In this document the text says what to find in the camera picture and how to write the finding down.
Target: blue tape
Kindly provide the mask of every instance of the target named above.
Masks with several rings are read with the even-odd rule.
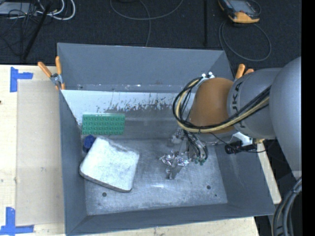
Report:
[[[15,234],[32,233],[34,225],[31,226],[15,226],[15,209],[7,207],[5,215],[5,225],[0,228],[0,235],[15,236]]]
[[[33,78],[32,73],[19,73],[18,69],[11,67],[11,77],[10,77],[10,92],[16,92],[18,90],[17,80],[31,80]]]

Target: metal object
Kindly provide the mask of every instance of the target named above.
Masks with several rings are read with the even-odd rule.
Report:
[[[65,85],[63,82],[63,77],[61,76],[62,73],[62,67],[60,63],[59,56],[56,56],[56,68],[57,73],[52,74],[51,71],[48,69],[48,67],[43,62],[38,62],[37,65],[42,69],[42,71],[46,74],[48,78],[50,78],[51,82],[55,84],[56,89],[65,89]]]

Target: wooden table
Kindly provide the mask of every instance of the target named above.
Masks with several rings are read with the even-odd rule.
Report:
[[[19,69],[19,73],[22,72],[31,72],[33,73],[33,78],[28,80],[27,83],[29,85],[34,86],[34,93],[40,92],[41,88],[45,85],[47,88],[51,87],[50,93],[55,95],[56,90],[51,81],[45,76],[45,74],[40,70],[38,66],[25,66],[25,65],[12,65],[14,68]],[[19,105],[19,88],[17,92],[10,92],[10,68],[11,65],[0,65],[0,226],[5,224],[5,208],[12,207],[16,208],[17,204],[17,185],[20,183],[19,178],[17,178],[17,149],[18,149],[18,106],[20,110],[23,109],[23,105]],[[56,68],[51,66],[48,67],[52,73],[56,72]],[[18,87],[24,83],[24,80],[20,80],[18,83]],[[45,107],[47,104],[43,102],[39,102],[34,97],[34,102],[32,102],[33,114],[40,118],[40,111],[47,111]],[[58,108],[58,101],[53,104],[56,108]],[[47,120],[39,120],[42,125],[45,125]],[[59,136],[58,132],[53,132],[53,130],[48,129],[48,131],[40,134],[42,136],[43,141],[46,141],[47,138],[55,138]],[[259,150],[264,150],[263,145],[258,148]],[[56,153],[53,151],[46,151],[45,154],[38,153],[36,157],[39,159],[44,159],[45,163],[55,163],[50,162],[50,158],[55,157],[47,157],[48,153]],[[267,184],[271,191],[271,195],[275,204],[278,204],[281,200],[276,181],[269,164],[268,157],[266,153],[258,154],[261,164],[266,175]],[[47,188],[43,188],[42,191],[37,191],[32,198],[41,199],[47,193]],[[63,199],[60,201],[60,206],[63,208]],[[63,218],[59,217],[60,222],[56,222],[54,216],[56,215],[56,211],[54,209],[60,209],[59,207],[50,207],[49,212],[45,213],[45,221],[44,224],[35,224],[34,232],[30,234],[24,235],[64,235],[64,224]],[[193,224],[185,224],[178,226],[168,226],[168,227],[159,227],[159,228],[149,228],[149,229],[141,229],[141,230],[132,230],[125,232],[115,232],[115,233],[107,233],[101,234],[104,236],[257,236],[258,231],[256,228],[256,224],[253,217],[249,218],[239,218],[239,219],[229,219],[229,220],[220,220],[220,221],[211,221],[211,222],[202,222],[202,223],[193,223]]]

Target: gray bin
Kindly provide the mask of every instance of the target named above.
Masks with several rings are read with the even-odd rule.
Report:
[[[208,71],[233,80],[224,51],[58,43],[57,52],[66,89],[82,94],[178,94],[191,79]],[[230,155],[224,145],[210,147],[203,166],[189,164],[174,180],[165,179],[165,165],[158,158],[172,149],[167,138],[178,127],[170,108],[163,109],[162,115],[159,110],[136,116],[126,113],[126,135],[110,137],[140,153],[130,193],[85,180],[79,175],[84,157],[81,129],[71,107],[60,91],[67,235],[273,214],[273,201],[254,153]],[[136,121],[127,127],[128,118]]]

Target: bin floor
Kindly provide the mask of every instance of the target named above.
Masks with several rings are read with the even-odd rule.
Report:
[[[115,142],[140,154],[133,189],[120,193],[86,180],[88,215],[227,203],[214,147],[208,147],[209,157],[204,165],[192,162],[169,180],[167,166],[159,160],[173,149],[167,146],[166,139]]]

